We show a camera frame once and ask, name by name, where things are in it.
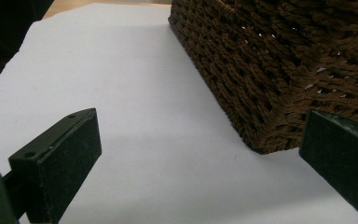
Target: black bracket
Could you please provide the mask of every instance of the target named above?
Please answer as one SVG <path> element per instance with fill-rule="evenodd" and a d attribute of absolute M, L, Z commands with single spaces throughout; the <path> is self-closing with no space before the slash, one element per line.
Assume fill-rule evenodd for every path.
<path fill-rule="evenodd" d="M 299 152 L 358 211 L 358 123 L 310 111 Z"/>
<path fill-rule="evenodd" d="M 94 108 L 61 119 L 8 159 L 0 223 L 18 223 L 24 213 L 32 223 L 58 223 L 101 154 Z"/>

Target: screw hole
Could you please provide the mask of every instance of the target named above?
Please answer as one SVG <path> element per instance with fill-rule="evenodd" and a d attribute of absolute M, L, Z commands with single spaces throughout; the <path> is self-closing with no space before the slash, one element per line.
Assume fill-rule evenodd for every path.
<path fill-rule="evenodd" d="M 31 158 L 31 157 L 33 157 L 34 155 L 36 155 L 34 152 L 27 152 L 27 153 L 25 153 L 24 157 L 25 157 L 25 158 Z"/>

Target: woven basket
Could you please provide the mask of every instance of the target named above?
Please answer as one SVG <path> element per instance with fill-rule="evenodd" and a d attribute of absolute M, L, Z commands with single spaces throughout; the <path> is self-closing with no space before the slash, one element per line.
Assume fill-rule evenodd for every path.
<path fill-rule="evenodd" d="M 253 150 L 298 147 L 310 109 L 358 121 L 358 0 L 173 0 L 169 22 Z"/>

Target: white paper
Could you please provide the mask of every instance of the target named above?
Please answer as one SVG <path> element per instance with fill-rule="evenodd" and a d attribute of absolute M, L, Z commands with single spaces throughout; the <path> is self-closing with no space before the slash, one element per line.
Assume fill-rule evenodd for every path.
<path fill-rule="evenodd" d="M 297 149 L 260 156 L 241 141 L 169 15 L 93 4 L 34 23 L 0 76 L 0 172 L 96 107 L 103 155 L 61 223 L 358 223 Z"/>

